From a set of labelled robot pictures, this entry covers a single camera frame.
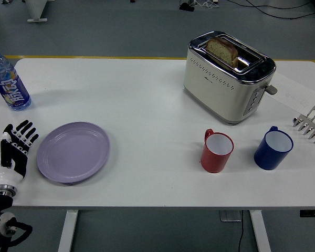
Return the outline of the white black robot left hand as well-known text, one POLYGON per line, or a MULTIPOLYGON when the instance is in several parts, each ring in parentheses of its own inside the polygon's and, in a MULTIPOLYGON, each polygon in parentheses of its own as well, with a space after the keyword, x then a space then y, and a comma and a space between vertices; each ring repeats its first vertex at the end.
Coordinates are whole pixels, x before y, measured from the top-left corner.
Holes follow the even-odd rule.
POLYGON ((24 179, 28 152, 38 139, 36 128, 29 120, 18 126, 6 126, 0 141, 0 187, 16 188, 24 179))

